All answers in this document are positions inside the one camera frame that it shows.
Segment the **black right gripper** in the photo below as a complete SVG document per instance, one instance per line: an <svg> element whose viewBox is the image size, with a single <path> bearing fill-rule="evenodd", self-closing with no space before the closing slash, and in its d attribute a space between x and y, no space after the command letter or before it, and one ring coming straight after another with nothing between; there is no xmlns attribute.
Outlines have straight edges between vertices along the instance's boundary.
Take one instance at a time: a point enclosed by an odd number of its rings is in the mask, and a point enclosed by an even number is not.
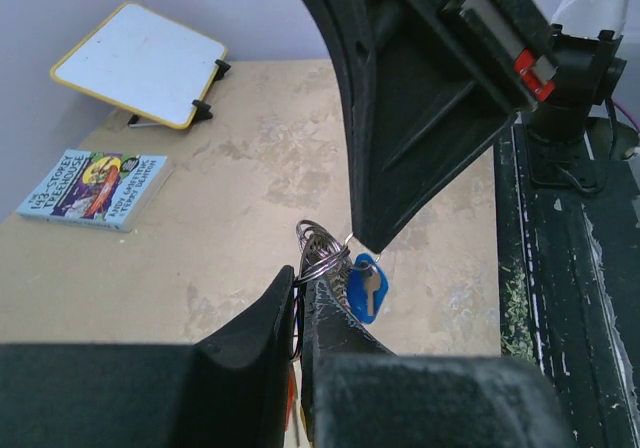
<svg viewBox="0 0 640 448"><path fill-rule="evenodd" d="M353 1L352 229L379 253L513 120L497 86L543 102L558 62L533 0Z"/></svg>

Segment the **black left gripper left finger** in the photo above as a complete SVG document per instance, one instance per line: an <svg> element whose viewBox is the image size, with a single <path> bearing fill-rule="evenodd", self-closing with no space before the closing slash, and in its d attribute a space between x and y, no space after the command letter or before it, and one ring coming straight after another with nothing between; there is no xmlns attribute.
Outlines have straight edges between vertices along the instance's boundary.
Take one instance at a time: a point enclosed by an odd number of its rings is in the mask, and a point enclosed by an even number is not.
<svg viewBox="0 0 640 448"><path fill-rule="evenodd" d="M280 447L294 272L194 344L5 344L5 447Z"/></svg>

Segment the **treehouse paperback book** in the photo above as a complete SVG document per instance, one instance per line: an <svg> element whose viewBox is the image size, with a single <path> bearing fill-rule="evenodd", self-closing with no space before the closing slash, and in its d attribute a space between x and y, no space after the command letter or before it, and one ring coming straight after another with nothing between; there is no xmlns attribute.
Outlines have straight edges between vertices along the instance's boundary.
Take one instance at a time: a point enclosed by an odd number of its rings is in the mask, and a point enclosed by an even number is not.
<svg viewBox="0 0 640 448"><path fill-rule="evenodd" d="M16 213L38 221L128 233L173 168L166 156L70 149Z"/></svg>

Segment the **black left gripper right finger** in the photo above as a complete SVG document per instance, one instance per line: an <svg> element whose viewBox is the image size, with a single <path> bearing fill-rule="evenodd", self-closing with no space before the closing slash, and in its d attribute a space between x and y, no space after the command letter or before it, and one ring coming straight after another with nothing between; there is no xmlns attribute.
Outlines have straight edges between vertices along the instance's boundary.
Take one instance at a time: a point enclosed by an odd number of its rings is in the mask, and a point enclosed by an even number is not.
<svg viewBox="0 0 640 448"><path fill-rule="evenodd" d="M572 447L550 383L510 357L400 356L306 286L301 411L314 447Z"/></svg>

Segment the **blue key tag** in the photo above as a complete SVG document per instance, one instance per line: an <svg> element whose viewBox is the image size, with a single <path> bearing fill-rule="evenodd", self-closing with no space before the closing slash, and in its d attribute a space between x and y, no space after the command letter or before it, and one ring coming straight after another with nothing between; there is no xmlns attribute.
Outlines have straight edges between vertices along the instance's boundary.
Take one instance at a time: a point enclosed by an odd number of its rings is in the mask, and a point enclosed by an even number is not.
<svg viewBox="0 0 640 448"><path fill-rule="evenodd" d="M373 323L388 289L389 282L376 259L367 253L359 254L346 285L347 300L356 319L363 324Z"/></svg>

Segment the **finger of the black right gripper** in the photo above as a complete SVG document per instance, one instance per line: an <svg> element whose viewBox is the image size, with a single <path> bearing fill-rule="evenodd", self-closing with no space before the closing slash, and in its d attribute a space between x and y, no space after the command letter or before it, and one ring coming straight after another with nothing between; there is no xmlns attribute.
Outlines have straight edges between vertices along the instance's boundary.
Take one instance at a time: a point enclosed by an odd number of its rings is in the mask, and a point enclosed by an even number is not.
<svg viewBox="0 0 640 448"><path fill-rule="evenodd" d="M375 94L371 29L365 0L302 0L319 29L335 71L343 113L349 171L351 229L368 248L380 246L369 166Z"/></svg>

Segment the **metal keyring organizer with rings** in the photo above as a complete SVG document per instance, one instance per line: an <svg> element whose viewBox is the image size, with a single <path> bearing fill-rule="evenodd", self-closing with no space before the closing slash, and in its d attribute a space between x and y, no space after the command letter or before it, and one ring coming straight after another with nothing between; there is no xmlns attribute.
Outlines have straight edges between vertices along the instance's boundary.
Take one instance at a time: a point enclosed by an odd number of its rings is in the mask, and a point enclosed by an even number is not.
<svg viewBox="0 0 640 448"><path fill-rule="evenodd" d="M347 299L347 282L353 262L348 246L339 242L319 223L306 219L297 223L296 236L301 254L295 282L296 308L303 308L306 285L326 276L334 298L351 312Z"/></svg>

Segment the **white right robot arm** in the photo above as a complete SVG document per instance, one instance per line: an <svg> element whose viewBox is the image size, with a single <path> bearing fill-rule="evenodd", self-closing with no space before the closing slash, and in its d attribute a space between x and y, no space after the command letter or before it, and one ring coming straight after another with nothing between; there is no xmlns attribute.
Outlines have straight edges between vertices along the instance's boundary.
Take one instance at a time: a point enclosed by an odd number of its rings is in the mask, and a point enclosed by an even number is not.
<svg viewBox="0 0 640 448"><path fill-rule="evenodd" d="M351 224L384 250L517 118L572 144L608 101L629 0L302 0L338 81Z"/></svg>

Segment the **yellow framed whiteboard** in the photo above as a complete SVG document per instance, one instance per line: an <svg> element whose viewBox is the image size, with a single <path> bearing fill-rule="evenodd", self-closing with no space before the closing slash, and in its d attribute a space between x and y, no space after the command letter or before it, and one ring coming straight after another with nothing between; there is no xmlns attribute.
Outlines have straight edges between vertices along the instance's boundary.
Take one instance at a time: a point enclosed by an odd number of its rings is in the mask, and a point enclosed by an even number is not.
<svg viewBox="0 0 640 448"><path fill-rule="evenodd" d="M217 40L138 3L125 2L50 70L76 91L159 125L208 119L205 96L231 66Z"/></svg>

